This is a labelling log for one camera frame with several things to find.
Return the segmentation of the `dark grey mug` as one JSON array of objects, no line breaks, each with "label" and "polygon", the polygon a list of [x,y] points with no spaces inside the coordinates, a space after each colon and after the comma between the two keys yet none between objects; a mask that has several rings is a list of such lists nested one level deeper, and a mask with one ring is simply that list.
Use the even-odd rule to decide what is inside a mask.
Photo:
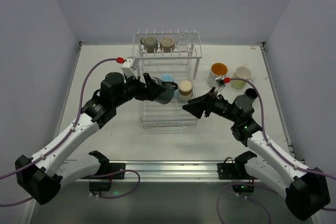
[{"label": "dark grey mug", "polygon": [[159,104],[167,104],[169,103],[173,97],[175,96],[175,91],[178,90],[178,84],[173,81],[163,81],[160,78],[153,77],[153,82],[157,85],[161,86],[165,90],[155,99],[155,102]]}]

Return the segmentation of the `light blue mug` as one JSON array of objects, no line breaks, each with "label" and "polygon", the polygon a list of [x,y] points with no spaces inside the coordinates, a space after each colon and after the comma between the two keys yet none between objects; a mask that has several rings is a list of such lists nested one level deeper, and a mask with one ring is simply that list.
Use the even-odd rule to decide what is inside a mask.
[{"label": "light blue mug", "polygon": [[174,82],[173,76],[169,73],[164,73],[161,76],[161,80],[162,80],[162,82]]}]

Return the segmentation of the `floral white mug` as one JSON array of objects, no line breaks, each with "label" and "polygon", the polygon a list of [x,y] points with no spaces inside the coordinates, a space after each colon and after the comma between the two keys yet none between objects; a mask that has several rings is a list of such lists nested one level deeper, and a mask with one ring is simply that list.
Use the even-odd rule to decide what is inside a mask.
[{"label": "floral white mug", "polygon": [[214,63],[211,66],[210,71],[209,71],[209,75],[207,78],[207,85],[210,88],[217,87],[215,79],[220,76],[226,77],[227,73],[228,73],[228,68],[225,64],[220,63],[220,62]]}]

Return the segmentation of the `dark blue glazed cup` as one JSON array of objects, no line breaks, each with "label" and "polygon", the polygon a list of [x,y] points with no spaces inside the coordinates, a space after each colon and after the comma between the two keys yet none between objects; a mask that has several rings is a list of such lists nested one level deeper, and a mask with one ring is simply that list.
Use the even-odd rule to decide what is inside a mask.
[{"label": "dark blue glazed cup", "polygon": [[253,88],[246,89],[244,95],[253,101],[255,101],[258,98],[258,94],[256,90]]}]

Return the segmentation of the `light green mug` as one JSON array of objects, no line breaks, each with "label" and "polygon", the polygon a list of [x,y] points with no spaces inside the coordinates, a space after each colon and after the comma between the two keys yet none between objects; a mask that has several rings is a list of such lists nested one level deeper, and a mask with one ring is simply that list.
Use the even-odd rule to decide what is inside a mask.
[{"label": "light green mug", "polygon": [[[244,64],[243,66],[240,66],[235,70],[233,78],[251,80],[252,76],[253,76],[252,71],[250,70],[247,64]],[[230,83],[231,86],[235,89],[242,89],[246,84],[246,82],[243,80],[233,80]]]}]

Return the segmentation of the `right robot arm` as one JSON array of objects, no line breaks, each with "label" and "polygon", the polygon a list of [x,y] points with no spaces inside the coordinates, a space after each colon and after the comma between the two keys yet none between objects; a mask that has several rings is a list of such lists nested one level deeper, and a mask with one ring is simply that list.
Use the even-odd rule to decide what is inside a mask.
[{"label": "right robot arm", "polygon": [[244,165],[246,173],[284,198],[297,219],[305,221],[330,203],[326,174],[296,160],[271,140],[253,119],[253,99],[239,95],[229,103],[211,89],[182,108],[198,119],[214,113],[232,121],[234,138],[253,152]]}]

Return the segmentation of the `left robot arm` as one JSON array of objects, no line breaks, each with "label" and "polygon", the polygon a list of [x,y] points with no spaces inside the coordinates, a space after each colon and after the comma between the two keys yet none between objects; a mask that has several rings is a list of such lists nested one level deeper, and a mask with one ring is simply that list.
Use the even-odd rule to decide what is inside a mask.
[{"label": "left robot arm", "polygon": [[165,82],[143,74],[125,77],[111,72],[101,81],[100,89],[79,109],[70,125],[45,148],[31,157],[21,155],[15,161],[17,183],[39,204],[50,202],[59,193],[66,180],[94,175],[104,170],[106,157],[100,152],[88,154],[89,163],[66,176],[60,168],[64,161],[87,138],[103,128],[117,114],[117,108],[132,99],[160,102],[166,91]]}]

